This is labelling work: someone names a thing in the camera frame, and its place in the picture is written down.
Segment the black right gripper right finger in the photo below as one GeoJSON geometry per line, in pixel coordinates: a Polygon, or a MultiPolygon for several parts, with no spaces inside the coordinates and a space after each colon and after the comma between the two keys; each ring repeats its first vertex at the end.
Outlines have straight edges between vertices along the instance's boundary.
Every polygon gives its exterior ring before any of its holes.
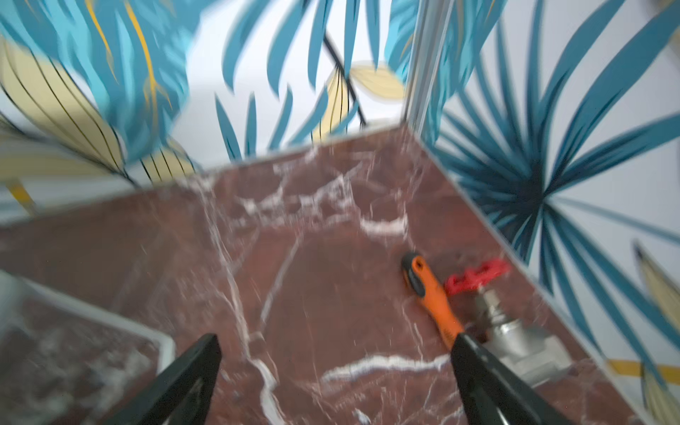
{"type": "Polygon", "coordinates": [[[571,421],[466,333],[451,363],[469,424],[570,424],[571,421]]]}

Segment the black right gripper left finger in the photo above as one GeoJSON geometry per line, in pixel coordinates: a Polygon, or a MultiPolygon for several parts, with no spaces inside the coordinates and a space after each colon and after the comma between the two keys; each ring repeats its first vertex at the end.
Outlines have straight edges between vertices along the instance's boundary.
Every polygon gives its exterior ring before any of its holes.
{"type": "Polygon", "coordinates": [[[222,359],[216,334],[205,334],[140,391],[108,424],[204,424],[222,359]]]}

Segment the white two-tier shelf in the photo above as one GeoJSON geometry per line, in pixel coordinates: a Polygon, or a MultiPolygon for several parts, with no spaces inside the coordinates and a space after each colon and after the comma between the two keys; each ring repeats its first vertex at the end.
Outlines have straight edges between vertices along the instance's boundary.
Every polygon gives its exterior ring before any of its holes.
{"type": "Polygon", "coordinates": [[[3,424],[102,424],[174,359],[163,332],[1,274],[3,424]]]}

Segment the orange handled screwdriver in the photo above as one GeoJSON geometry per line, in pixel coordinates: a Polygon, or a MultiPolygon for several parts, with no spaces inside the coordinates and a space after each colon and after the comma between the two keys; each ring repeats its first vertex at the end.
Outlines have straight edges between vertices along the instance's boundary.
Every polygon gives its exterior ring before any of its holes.
{"type": "Polygon", "coordinates": [[[400,264],[407,286],[435,322],[444,345],[451,351],[457,336],[464,332],[464,327],[451,309],[444,286],[420,253],[409,251],[402,257],[400,264]]]}

